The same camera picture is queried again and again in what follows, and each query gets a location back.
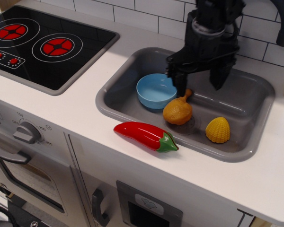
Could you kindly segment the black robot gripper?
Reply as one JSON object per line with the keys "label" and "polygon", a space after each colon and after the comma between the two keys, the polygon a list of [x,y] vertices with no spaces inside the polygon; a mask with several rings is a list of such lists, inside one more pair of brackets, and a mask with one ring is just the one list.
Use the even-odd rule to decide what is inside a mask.
{"label": "black robot gripper", "polygon": [[236,21],[230,23],[232,35],[225,35],[228,24],[212,30],[199,23],[197,11],[188,14],[184,47],[167,58],[166,74],[172,78],[177,89],[177,96],[186,92],[187,76],[190,73],[210,70],[210,83],[215,90],[224,85],[235,64],[238,46],[238,26]]}

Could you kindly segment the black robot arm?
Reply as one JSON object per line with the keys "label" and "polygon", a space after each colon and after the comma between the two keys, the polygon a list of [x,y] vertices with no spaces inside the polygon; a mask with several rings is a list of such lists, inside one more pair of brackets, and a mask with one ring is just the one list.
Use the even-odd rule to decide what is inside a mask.
{"label": "black robot arm", "polygon": [[189,74],[210,72],[210,83],[219,90],[236,63],[239,51],[236,18],[245,3],[241,0],[198,0],[189,12],[184,47],[167,58],[166,74],[178,96],[184,96]]}

